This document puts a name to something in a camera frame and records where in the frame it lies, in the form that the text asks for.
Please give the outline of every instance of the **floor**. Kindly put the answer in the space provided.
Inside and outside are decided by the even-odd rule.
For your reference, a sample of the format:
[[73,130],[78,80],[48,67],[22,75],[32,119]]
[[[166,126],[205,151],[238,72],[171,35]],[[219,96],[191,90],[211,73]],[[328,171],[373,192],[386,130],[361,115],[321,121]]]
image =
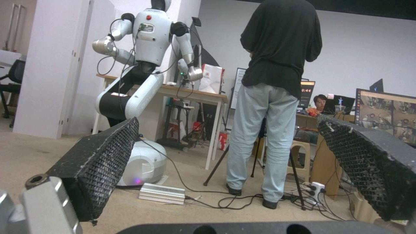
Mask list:
[[[9,192],[15,203],[19,203],[19,193],[24,189],[25,181],[31,176],[47,171],[81,136],[65,136],[61,139],[46,139],[11,132],[9,119],[0,118],[0,188]],[[208,147],[195,148],[187,153],[167,148],[170,156],[183,177],[184,182],[196,190],[225,191],[226,163],[222,163],[217,173],[212,177],[208,187],[202,185],[209,171],[204,170]],[[217,159],[222,151],[217,152]],[[181,187],[174,167],[168,162],[166,173],[167,186]],[[254,178],[249,177],[244,188],[243,196],[260,193],[262,170],[257,167]],[[286,191],[293,190],[293,177],[288,176]],[[98,225],[81,223],[84,233],[116,233],[127,227],[138,224],[154,223],[209,223],[209,222],[278,222],[278,221],[321,221],[328,220],[318,211],[302,211],[290,201],[279,202],[276,210],[264,208],[262,200],[254,199],[253,204],[243,210],[210,209],[195,202],[186,205],[172,205],[138,199],[136,190],[115,189]],[[186,191],[188,196],[216,205],[218,200],[227,197],[224,194],[204,194]],[[327,199],[331,210],[345,219],[352,219],[349,203],[346,197],[339,197],[334,202]],[[240,207],[248,200],[235,202]]]

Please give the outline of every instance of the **black shoe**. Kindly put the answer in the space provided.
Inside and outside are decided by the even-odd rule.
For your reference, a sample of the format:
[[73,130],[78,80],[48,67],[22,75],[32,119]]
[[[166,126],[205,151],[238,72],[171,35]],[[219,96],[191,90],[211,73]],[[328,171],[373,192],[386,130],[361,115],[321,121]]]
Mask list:
[[276,209],[277,202],[269,202],[266,199],[263,199],[263,206],[269,209]]
[[241,196],[241,189],[232,189],[228,184],[225,184],[228,189],[228,193],[234,196]]

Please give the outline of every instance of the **humanoid robot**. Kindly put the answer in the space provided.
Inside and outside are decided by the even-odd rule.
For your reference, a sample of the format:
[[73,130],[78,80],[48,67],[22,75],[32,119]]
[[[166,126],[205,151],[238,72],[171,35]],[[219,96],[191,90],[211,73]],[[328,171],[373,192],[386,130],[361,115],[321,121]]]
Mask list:
[[[173,23],[166,14],[171,0],[151,0],[152,8],[136,17],[123,14],[118,24],[102,39],[93,42],[93,49],[100,54],[113,56],[128,68],[121,77],[112,82],[98,97],[95,108],[108,118],[110,126],[126,119],[139,117],[163,83],[163,72],[156,70],[163,60],[173,35],[179,43],[182,59],[178,61],[185,81],[202,78],[200,64],[195,63],[191,46],[191,35],[186,24]],[[133,34],[135,53],[117,48],[114,41]],[[140,85],[132,96],[126,95],[134,86]],[[146,141],[162,153],[164,148],[152,141]],[[142,141],[135,143],[130,160],[119,186],[142,185],[159,180],[166,167],[166,158]]]

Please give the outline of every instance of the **extension cord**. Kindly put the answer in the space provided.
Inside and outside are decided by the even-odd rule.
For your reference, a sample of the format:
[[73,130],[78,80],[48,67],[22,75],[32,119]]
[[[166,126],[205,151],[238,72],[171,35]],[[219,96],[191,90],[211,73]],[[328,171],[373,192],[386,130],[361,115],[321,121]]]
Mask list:
[[307,197],[305,200],[306,200],[306,202],[308,202],[312,205],[322,206],[322,203],[319,202],[318,195],[320,193],[323,193],[323,191],[325,191],[325,185],[321,184],[321,183],[318,183],[318,182],[312,182],[311,187],[312,186],[316,187],[316,189],[314,190],[315,193],[314,193],[313,196]]

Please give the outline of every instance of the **black tripod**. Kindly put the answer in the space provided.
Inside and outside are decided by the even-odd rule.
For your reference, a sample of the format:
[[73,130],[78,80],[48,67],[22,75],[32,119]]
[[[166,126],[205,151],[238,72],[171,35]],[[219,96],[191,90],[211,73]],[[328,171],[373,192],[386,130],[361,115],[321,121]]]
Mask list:
[[[265,135],[265,125],[266,125],[265,124],[265,119],[263,119],[262,129],[260,130],[260,133],[263,134],[263,137]],[[254,177],[254,168],[255,168],[255,165],[256,165],[256,161],[257,161],[258,150],[260,148],[260,133],[259,133],[259,143],[257,145],[257,150],[256,150],[256,155],[255,155],[256,158],[254,159],[254,165],[253,165],[253,171],[252,171],[251,177]],[[204,182],[204,186],[208,186],[208,182],[211,180],[211,177],[214,175],[214,173],[217,170],[218,166],[221,164],[221,162],[223,161],[225,155],[228,153],[228,149],[229,148],[230,148],[230,145],[227,146],[227,148],[225,149],[223,155],[221,155],[221,158],[218,160],[218,162],[215,165],[214,169],[211,171],[211,173],[209,174],[207,180]],[[297,187],[297,192],[299,193],[301,208],[302,208],[302,210],[306,210],[305,203],[303,201],[302,191],[301,191],[300,185],[299,185],[299,178],[297,177],[295,162],[294,162],[293,157],[292,157],[292,152],[289,153],[289,160],[290,160],[290,164],[292,165],[293,174],[295,176],[296,187]]]

